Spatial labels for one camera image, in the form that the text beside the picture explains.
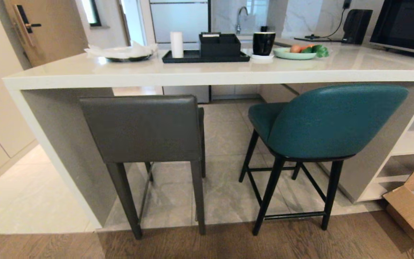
gray upholstered stool back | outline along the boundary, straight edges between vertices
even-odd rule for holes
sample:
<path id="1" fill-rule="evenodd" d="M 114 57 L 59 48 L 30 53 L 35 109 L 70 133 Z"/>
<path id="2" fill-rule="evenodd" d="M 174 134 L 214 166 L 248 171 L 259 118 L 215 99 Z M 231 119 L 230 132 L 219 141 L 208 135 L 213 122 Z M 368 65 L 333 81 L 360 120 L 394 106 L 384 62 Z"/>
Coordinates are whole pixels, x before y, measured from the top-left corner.
<path id="1" fill-rule="evenodd" d="M 105 163 L 201 159 L 192 95 L 95 97 L 80 103 Z"/>

black speaker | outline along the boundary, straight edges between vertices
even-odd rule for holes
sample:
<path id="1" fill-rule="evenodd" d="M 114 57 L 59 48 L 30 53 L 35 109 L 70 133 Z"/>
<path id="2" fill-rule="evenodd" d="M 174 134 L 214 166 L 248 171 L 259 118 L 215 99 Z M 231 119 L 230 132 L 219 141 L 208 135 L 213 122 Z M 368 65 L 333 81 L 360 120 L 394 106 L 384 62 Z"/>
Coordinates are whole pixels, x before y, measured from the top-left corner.
<path id="1" fill-rule="evenodd" d="M 373 10 L 352 9 L 346 17 L 343 31 L 345 35 L 341 40 L 342 43 L 362 44 L 363 37 L 370 23 Z"/>

bar stool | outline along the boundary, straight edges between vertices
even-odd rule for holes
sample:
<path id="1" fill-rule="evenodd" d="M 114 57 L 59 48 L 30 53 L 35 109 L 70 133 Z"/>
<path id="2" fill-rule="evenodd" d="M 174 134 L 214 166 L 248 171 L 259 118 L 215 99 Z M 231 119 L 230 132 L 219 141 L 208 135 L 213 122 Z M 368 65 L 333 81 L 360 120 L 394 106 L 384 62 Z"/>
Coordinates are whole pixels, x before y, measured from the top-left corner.
<path id="1" fill-rule="evenodd" d="M 92 97 L 79 100 L 136 239 L 152 180 L 150 162 L 189 161 L 199 232 L 205 234 L 202 177 L 205 177 L 204 109 L 192 95 Z M 137 215 L 123 163 L 145 162 L 148 180 Z"/>
<path id="2" fill-rule="evenodd" d="M 253 228 L 256 236 L 263 220 L 323 216 L 326 230 L 340 180 L 343 161 L 360 152 L 383 127 L 408 95 L 401 86 L 381 84 L 339 85 L 306 92 L 289 103 L 258 104 L 248 110 L 254 127 L 252 138 L 240 173 L 245 174 L 260 204 Z M 272 168 L 249 168 L 253 150 L 260 137 L 274 156 Z M 283 167 L 286 161 L 294 167 Z M 304 162 L 332 161 L 327 195 L 324 195 Z M 325 208 L 321 212 L 266 215 L 282 170 L 300 169 L 317 190 Z M 271 171 L 266 192 L 261 199 L 252 172 Z"/>

wooden door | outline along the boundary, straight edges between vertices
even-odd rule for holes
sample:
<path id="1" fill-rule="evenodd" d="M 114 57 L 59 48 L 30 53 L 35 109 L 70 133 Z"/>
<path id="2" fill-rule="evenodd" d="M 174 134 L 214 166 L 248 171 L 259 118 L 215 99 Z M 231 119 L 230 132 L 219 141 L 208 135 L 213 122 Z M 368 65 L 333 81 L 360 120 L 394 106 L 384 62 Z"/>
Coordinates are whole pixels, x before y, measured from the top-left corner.
<path id="1" fill-rule="evenodd" d="M 4 0 L 4 3 L 31 65 L 74 56 L 87 47 L 74 0 Z M 26 26 L 24 18 L 29 24 L 41 27 Z"/>

black mug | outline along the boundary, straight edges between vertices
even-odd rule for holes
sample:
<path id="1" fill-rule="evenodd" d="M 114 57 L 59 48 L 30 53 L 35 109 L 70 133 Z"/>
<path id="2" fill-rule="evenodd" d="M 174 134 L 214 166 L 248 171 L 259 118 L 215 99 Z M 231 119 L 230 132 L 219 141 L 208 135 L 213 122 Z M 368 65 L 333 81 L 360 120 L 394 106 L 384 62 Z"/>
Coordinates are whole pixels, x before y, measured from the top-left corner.
<path id="1" fill-rule="evenodd" d="M 253 34 L 253 54 L 269 56 L 276 39 L 275 32 L 255 32 Z"/>

